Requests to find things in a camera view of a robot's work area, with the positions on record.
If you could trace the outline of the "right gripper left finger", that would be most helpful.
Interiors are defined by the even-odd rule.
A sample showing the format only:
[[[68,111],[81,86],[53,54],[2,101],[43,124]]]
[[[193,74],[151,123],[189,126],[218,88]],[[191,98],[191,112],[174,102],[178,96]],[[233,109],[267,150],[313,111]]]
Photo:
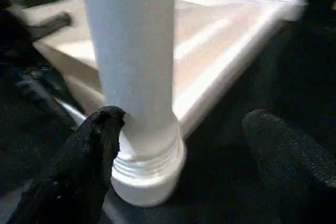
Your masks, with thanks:
[[[22,193],[7,222],[98,223],[124,115],[111,105],[89,115]]]

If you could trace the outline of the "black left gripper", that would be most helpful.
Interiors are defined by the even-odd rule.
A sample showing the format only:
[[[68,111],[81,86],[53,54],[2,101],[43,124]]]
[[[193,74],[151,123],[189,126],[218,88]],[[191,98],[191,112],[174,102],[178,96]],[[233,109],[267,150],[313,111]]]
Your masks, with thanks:
[[[72,17],[61,12],[30,26],[33,41],[47,37],[71,26]],[[33,46],[27,29],[9,10],[1,9],[1,77],[15,82],[36,82],[38,51]]]

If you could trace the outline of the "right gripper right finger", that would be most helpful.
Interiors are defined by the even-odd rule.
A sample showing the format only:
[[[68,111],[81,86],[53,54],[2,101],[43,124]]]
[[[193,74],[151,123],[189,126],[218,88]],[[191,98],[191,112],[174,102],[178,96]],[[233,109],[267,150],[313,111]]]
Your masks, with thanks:
[[[265,110],[251,111],[241,122],[281,222],[335,223],[335,157]]]

